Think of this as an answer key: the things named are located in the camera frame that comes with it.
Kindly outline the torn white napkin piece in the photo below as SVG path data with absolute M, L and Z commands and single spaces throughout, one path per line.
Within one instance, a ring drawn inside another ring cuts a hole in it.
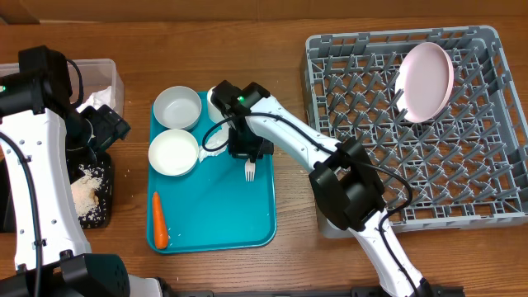
M 205 144 L 206 148 L 212 149 L 212 152 L 204 150 L 201 146 L 199 147 L 198 160 L 200 163 L 205 158 L 215 157 L 224 152 L 227 149 L 227 143 L 229 141 L 229 126 L 222 124 L 221 128 L 215 131 L 208 139 Z

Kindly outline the white plastic fork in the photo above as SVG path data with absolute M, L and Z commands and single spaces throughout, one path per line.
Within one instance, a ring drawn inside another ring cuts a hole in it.
M 256 164 L 252 162 L 250 159 L 248 159 L 245 162 L 245 178 L 247 182 L 253 182 L 255 179 L 255 173 L 256 173 Z

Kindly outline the white plastic cup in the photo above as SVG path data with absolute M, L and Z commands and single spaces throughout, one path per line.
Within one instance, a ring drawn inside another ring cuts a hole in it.
M 215 88 L 212 87 L 207 92 L 207 112 L 208 112 L 208 116 L 210 120 L 213 121 L 214 123 L 218 123 L 224 119 L 224 116 L 222 115 L 221 111 L 212 102 L 212 96 L 213 96 L 214 89 Z

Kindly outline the white bowl with peanuts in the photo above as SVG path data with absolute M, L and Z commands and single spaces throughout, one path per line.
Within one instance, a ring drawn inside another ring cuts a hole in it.
M 150 166 L 170 177 L 190 172 L 197 163 L 198 154 L 196 138 L 185 130 L 165 130 L 152 140 L 148 148 Z

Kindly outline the grey bowl with rice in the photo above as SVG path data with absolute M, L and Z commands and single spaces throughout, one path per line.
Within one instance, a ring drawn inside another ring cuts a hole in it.
M 153 103 L 155 119 L 168 129 L 192 130 L 201 111 L 202 103 L 197 92 L 184 86 L 162 91 Z

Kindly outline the pink round plate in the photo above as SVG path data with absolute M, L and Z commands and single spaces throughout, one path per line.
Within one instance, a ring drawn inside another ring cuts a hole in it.
M 399 67 L 395 90 L 403 94 L 396 106 L 404 119 L 421 123 L 434 118 L 447 104 L 454 84 L 454 68 L 447 52 L 432 42 L 411 49 Z

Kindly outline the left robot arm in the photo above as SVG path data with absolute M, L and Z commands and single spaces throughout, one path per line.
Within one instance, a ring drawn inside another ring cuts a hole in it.
M 131 275 L 115 254 L 92 252 L 78 221 L 67 151 L 100 153 L 130 126 L 109 106 L 72 99 L 75 63 L 46 46 L 24 49 L 1 79 L 1 146 L 15 210 L 16 274 L 4 296 L 169 296 L 160 278 Z

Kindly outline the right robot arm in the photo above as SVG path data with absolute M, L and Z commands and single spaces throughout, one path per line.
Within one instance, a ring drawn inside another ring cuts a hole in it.
M 233 158 L 254 163 L 275 146 L 309 174 L 318 210 L 337 229 L 350 232 L 363 248 L 389 296 L 432 296 L 433 289 L 399 243 L 383 198 L 379 174 L 413 189 L 397 173 L 375 166 L 361 142 L 319 133 L 289 113 L 263 86 L 245 88 L 223 81 L 211 90 L 211 103 L 229 125 L 225 142 Z

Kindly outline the black plastic waste bin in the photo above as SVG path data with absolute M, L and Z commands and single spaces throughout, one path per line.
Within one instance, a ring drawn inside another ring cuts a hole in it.
M 97 218 L 83 220 L 78 217 L 78 220 L 83 229 L 105 228 L 111 219 L 115 177 L 115 169 L 111 156 L 108 153 L 99 153 L 95 158 L 84 155 L 70 155 L 67 157 L 67 165 L 71 185 L 83 176 L 83 173 L 78 169 L 80 165 L 95 169 L 97 176 L 102 178 L 101 188 L 96 191 L 100 206 L 100 210 L 97 211 Z M 7 165 L 5 160 L 1 158 L 1 232 L 14 233 L 15 231 L 15 211 Z

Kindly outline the grey dishwasher rack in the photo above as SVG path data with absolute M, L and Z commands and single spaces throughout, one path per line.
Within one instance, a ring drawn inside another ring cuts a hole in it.
M 415 46 L 439 45 L 454 67 L 444 109 L 407 121 L 399 68 Z M 313 35 L 301 82 L 309 124 L 362 142 L 390 170 L 388 206 L 397 232 L 507 227 L 527 221 L 527 120 L 499 34 L 491 26 Z

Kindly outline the clear plastic storage bin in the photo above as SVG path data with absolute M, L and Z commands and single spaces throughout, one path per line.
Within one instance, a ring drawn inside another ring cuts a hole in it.
M 111 87 L 111 104 L 109 106 L 123 117 L 125 86 L 117 71 L 116 63 L 112 59 L 75 59 L 74 63 L 82 75 L 83 103 L 94 92 Z M 74 103 L 78 99 L 78 74 L 70 63 L 68 63 L 68 71 L 73 90 L 70 101 Z M 18 72 L 18 63 L 1 64 L 1 77 Z

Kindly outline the pile of peanuts and rice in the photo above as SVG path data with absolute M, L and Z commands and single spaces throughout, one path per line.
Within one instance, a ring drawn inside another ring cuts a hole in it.
M 83 176 L 72 185 L 73 202 L 79 218 L 83 220 L 96 219 L 100 210 L 96 191 L 101 188 L 102 178 L 97 176 L 95 169 L 80 165 L 78 168 Z

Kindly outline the teal serving tray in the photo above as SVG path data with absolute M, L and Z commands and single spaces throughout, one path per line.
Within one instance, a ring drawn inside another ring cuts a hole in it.
M 207 112 L 207 93 L 201 99 L 200 119 L 191 133 L 202 147 L 206 131 L 214 125 Z M 168 129 L 150 121 L 150 143 Z M 146 239 L 162 254 L 205 252 L 232 248 L 260 247 L 276 234 L 276 195 L 272 156 L 256 161 L 254 181 L 246 181 L 245 160 L 227 150 L 179 177 L 164 176 L 149 164 Z M 168 232 L 168 246 L 157 249 L 153 239 L 153 193 L 160 195 Z

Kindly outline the orange carrot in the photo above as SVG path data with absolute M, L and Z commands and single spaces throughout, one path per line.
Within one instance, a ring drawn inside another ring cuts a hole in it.
M 154 245 L 157 249 L 165 249 L 168 246 L 169 238 L 161 198 L 157 192 L 153 193 L 152 205 Z

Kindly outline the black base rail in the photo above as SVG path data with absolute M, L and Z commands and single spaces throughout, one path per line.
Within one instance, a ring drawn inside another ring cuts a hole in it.
M 357 287 L 349 290 L 248 291 L 219 293 L 211 290 L 175 291 L 176 297 L 389 297 L 379 286 Z

